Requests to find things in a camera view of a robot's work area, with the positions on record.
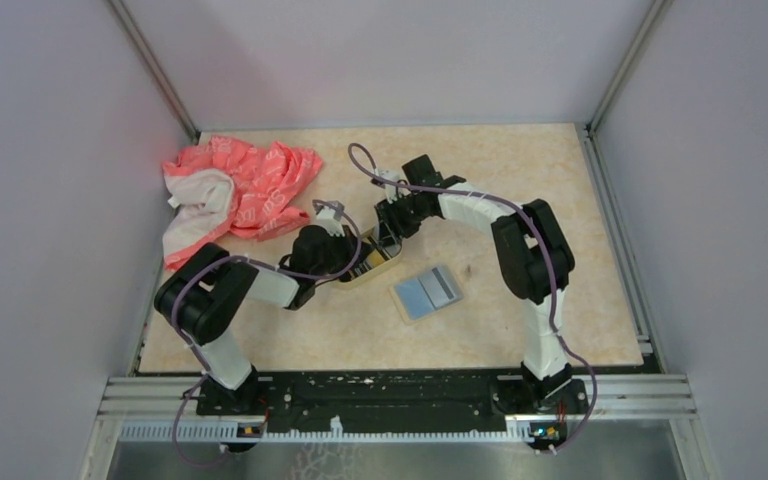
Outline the cream card holder tray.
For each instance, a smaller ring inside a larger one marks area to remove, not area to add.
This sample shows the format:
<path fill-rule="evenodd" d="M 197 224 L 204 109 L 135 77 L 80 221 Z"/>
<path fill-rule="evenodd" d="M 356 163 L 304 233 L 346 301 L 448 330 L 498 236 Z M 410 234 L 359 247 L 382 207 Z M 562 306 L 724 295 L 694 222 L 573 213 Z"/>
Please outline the cream card holder tray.
<path fill-rule="evenodd" d="M 365 231 L 358 261 L 342 277 L 336 287 L 345 290 L 360 286 L 393 267 L 400 259 L 403 241 L 389 226 L 380 224 Z"/>

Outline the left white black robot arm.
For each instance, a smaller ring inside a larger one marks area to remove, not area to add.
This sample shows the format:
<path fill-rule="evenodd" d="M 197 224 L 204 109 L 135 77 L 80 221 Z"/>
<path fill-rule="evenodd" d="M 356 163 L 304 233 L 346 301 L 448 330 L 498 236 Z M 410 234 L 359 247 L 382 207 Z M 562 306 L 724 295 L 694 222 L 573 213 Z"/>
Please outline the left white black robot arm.
<path fill-rule="evenodd" d="M 158 289 L 153 306 L 186 342 L 220 399 L 237 414 L 260 399 L 257 370 L 230 332 L 246 299 L 298 310 L 328 281 L 347 281 L 371 245 L 344 226 L 332 233 L 302 228 L 291 252 L 277 266 L 232 255 L 216 243 L 203 245 Z"/>

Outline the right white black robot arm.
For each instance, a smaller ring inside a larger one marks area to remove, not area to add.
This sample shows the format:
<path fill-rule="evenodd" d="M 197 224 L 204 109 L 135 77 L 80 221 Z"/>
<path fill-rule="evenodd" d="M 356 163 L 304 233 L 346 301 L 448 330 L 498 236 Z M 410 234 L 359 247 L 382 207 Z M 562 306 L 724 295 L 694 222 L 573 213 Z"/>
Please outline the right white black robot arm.
<path fill-rule="evenodd" d="M 536 412 L 550 411 L 562 398 L 560 383 L 571 375 L 562 310 L 576 266 L 552 207 L 542 199 L 516 204 L 462 177 L 444 177 L 426 155 L 395 176 L 380 169 L 369 176 L 385 191 L 376 213 L 396 239 L 414 235 L 424 220 L 437 217 L 492 240 L 504 284 L 525 309 L 528 334 L 521 364 L 530 379 L 523 385 L 524 401 Z"/>

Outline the pink white crumpled cloth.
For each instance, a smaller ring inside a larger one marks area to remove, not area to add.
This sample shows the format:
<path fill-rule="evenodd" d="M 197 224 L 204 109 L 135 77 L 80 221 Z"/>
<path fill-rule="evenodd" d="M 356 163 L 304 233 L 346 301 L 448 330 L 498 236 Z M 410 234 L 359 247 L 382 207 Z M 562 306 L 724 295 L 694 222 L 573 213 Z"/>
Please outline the pink white crumpled cloth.
<path fill-rule="evenodd" d="M 310 223 L 291 202 L 324 165 L 315 150 L 274 142 L 257 147 L 213 136 L 162 164 L 175 210 L 162 236 L 163 265 L 177 270 L 202 246 L 231 234 L 265 241 Z"/>

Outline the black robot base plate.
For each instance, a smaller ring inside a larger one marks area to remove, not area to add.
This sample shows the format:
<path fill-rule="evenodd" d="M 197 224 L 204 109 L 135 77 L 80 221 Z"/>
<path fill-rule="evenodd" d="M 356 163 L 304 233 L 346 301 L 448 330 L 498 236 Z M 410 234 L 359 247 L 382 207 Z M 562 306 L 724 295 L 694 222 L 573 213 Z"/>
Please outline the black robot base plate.
<path fill-rule="evenodd" d="M 563 435 L 589 408 L 585 384 L 542 386 L 514 369 L 262 372 L 232 395 L 211 380 L 195 399 L 200 416 L 263 416 L 269 433 L 459 434 L 502 432 L 509 415 L 541 415 L 539 439 Z"/>

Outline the aluminium front frame rail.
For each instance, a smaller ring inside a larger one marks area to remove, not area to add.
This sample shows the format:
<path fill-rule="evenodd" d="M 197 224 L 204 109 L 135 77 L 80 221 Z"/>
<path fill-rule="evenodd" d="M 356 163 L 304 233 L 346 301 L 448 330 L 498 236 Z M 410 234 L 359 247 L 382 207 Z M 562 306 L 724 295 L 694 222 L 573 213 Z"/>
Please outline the aluminium front frame rail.
<path fill-rule="evenodd" d="M 706 479 L 678 374 L 577 370 L 547 406 L 503 369 L 266 371 L 242 402 L 198 375 L 111 378 L 80 475 Z"/>

